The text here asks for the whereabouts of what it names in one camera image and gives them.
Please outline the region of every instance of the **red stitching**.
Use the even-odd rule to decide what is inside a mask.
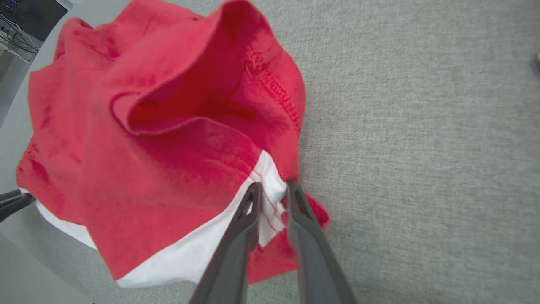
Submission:
[[[266,199],[268,200],[268,196],[266,195],[266,192],[264,191],[264,189],[262,190],[262,192],[265,194]],[[262,215],[266,218],[266,222],[268,223],[268,225],[270,226],[270,228],[271,228],[272,230],[274,230],[276,233],[279,233],[279,231],[277,231],[277,230],[274,228],[274,226],[272,226],[272,224],[270,223],[270,219],[268,218],[268,216],[267,216],[266,214],[264,214],[264,213],[262,213]]]
[[[300,118],[298,116],[298,110],[296,106],[291,102],[291,98],[288,96],[285,89],[275,79],[274,75],[268,72],[267,69],[263,69],[263,66],[261,65],[263,59],[259,54],[262,53],[255,52],[253,49],[249,49],[246,62],[247,70],[249,71],[251,69],[256,73],[256,77],[262,84],[263,89],[266,91],[266,93],[270,95],[270,97],[277,101],[279,106],[281,106],[281,109],[283,110],[285,115],[292,122],[296,131],[296,135],[299,136],[302,126],[300,123]]]
[[[270,224],[270,220],[268,219],[268,216],[266,216],[266,214],[264,214],[264,213],[263,213],[263,215],[265,216],[266,222],[268,222],[268,225],[270,226],[270,228],[272,228],[272,230],[274,230],[277,233],[278,231],[275,230],[275,228],[272,226],[272,224]]]
[[[262,182],[262,175],[261,175],[259,172],[255,171],[255,169],[253,169],[253,172],[254,172],[255,174],[257,174],[257,175],[261,178],[261,182]],[[281,219],[281,217],[279,217],[279,216],[276,215],[276,212],[278,211],[278,203],[272,204],[272,201],[270,200],[270,198],[268,198],[268,194],[266,193],[266,191],[264,190],[264,188],[262,189],[262,192],[264,193],[266,199],[267,199],[268,202],[270,203],[270,206],[274,207],[273,215],[275,215],[275,216],[279,219],[279,221],[281,222],[281,224],[282,224],[283,226],[285,226],[285,223],[283,222],[283,220]]]

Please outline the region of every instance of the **gray fabric surface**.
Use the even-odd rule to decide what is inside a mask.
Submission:
[[[97,25],[125,3],[87,1],[68,16]],[[207,15],[219,1],[178,3]],[[302,185],[333,218],[327,236],[358,299],[538,302],[540,3],[255,4],[304,77]],[[51,61],[58,31],[32,70]],[[26,95],[0,129],[1,191],[31,135]],[[0,230],[97,303],[184,303],[193,290],[118,288],[96,252],[34,207]],[[298,302],[294,273],[248,293]]]

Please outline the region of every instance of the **white fabric trim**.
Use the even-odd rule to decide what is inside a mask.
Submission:
[[[281,214],[285,211],[281,199],[285,195],[287,184],[279,176],[270,154],[262,151],[253,171],[223,212],[182,239],[152,255],[117,280],[118,285],[131,288],[178,281],[198,283],[247,188],[253,182],[262,182],[265,191],[259,220],[259,244],[266,246],[278,232],[285,229],[285,224],[281,220]],[[43,218],[53,226],[87,246],[96,248],[86,227],[58,219],[40,202],[36,202],[36,206]]]

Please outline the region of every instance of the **gray floor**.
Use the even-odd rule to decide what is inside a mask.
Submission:
[[[2,234],[0,295],[5,304],[92,303]]]
[[[15,94],[30,67],[26,62],[13,58],[14,56],[10,53],[1,53],[3,53],[1,63],[4,65],[2,68],[4,73],[3,77],[0,77],[0,127],[3,125],[13,98],[15,98]]]

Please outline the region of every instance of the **stitched seam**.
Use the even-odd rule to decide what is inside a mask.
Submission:
[[[291,98],[287,95],[285,89],[279,84],[275,77],[270,74],[270,72],[268,72],[268,70],[265,69],[259,71],[259,69],[261,69],[261,64],[263,63],[263,60],[258,54],[260,53],[256,53],[255,51],[253,51],[252,47],[249,48],[249,51],[247,53],[248,58],[246,60],[246,68],[248,72],[250,72],[250,70],[253,70],[255,72],[255,76],[262,84],[264,90],[277,101],[281,109],[292,121],[296,133],[300,135],[300,119],[298,117],[298,111],[296,107],[291,102]]]
[[[248,177],[250,180],[252,180],[253,182],[255,182],[255,180],[251,177]],[[268,225],[270,226],[270,228],[272,230],[274,230],[276,233],[278,233],[278,231],[274,228],[274,226],[272,226],[272,224],[270,224],[270,219],[268,218],[268,216],[266,214],[264,214],[263,212],[261,212],[261,214],[266,218],[266,222],[268,223]]]
[[[102,55],[103,57],[107,58],[108,60],[110,60],[110,61],[112,61],[112,62],[116,62],[116,60],[114,60],[114,59],[108,57],[107,55],[105,55],[104,53],[102,53],[102,52],[100,52],[100,51],[98,51],[98,50],[96,50],[96,49],[91,48],[91,50],[94,51],[94,52],[97,53],[97,54]]]
[[[253,169],[253,172],[254,172],[255,174],[257,174],[257,175],[261,178],[261,182],[262,182],[262,175],[261,175],[259,172],[255,171],[255,169]],[[274,208],[273,215],[274,215],[275,217],[278,218],[278,220],[281,222],[281,224],[282,224],[283,226],[285,226],[285,223],[283,222],[283,220],[282,220],[279,216],[276,215],[277,208],[278,208],[278,203],[277,203],[277,202],[276,202],[275,204],[272,203],[272,201],[270,200],[270,198],[268,198],[268,194],[267,194],[266,191],[264,190],[264,187],[263,187],[263,189],[262,189],[262,192],[264,193],[266,199],[267,199],[268,202],[270,203],[270,206],[272,206],[272,207]]]
[[[244,161],[242,158],[239,158],[238,156],[233,155],[233,154],[230,154],[230,153],[227,154],[227,155],[230,156],[230,157],[232,157],[232,158],[234,158],[235,160],[241,162],[242,164],[244,164],[244,165],[246,166],[246,168],[251,167],[251,166],[250,166],[246,161]]]
[[[150,25],[152,24],[152,22],[154,21],[156,16],[157,16],[157,13],[154,13],[154,15],[152,15],[152,17],[150,17],[150,19],[148,19],[146,27],[144,28],[143,36],[145,36],[146,33],[148,32],[148,28],[150,27]]]

